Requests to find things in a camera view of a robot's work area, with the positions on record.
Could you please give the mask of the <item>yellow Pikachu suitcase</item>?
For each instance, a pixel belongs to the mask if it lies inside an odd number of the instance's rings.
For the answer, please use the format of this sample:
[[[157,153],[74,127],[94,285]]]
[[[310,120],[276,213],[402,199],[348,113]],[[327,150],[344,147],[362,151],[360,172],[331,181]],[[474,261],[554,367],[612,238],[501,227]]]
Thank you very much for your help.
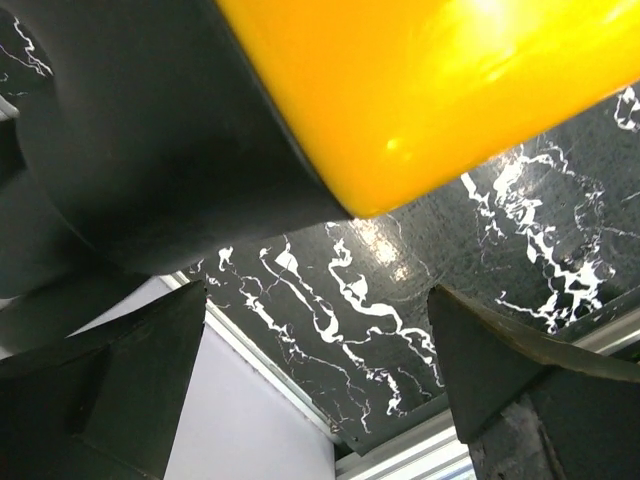
[[[401,207],[633,83],[635,1],[5,1],[1,294]]]

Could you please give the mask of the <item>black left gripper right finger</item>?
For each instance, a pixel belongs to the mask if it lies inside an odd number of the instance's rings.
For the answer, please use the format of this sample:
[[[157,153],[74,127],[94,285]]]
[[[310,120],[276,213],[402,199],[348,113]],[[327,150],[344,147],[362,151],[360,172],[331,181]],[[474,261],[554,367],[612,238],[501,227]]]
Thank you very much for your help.
[[[479,479],[636,479],[639,366],[447,290],[428,296],[459,441]]]

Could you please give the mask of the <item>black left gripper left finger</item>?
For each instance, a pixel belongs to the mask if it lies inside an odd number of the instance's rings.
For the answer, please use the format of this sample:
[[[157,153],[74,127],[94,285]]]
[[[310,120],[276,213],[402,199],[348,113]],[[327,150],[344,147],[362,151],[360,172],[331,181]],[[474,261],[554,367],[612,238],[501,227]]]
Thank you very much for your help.
[[[2,360],[2,478],[164,478],[204,316],[191,282]]]

